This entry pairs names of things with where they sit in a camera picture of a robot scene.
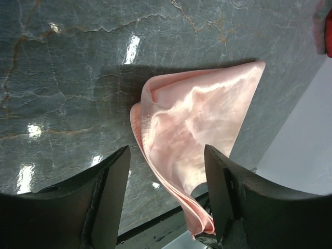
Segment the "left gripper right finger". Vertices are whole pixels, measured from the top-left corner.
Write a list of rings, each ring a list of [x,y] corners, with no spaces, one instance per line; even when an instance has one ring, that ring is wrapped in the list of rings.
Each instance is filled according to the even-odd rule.
[[[204,161],[217,242],[246,238],[250,248],[331,248],[331,196],[276,184],[211,145]]]

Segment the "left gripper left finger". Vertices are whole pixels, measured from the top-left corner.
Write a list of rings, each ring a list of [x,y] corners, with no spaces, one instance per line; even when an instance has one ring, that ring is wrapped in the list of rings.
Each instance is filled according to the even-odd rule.
[[[125,146],[39,192],[1,194],[1,248],[115,248],[130,160]]]

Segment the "light pink satin napkin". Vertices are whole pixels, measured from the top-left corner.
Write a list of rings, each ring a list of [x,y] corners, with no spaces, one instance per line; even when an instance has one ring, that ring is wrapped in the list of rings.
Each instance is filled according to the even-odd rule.
[[[256,61],[155,76],[130,110],[138,146],[182,207],[192,236],[215,233],[212,216],[191,195],[206,182],[204,148],[231,154],[265,66]]]

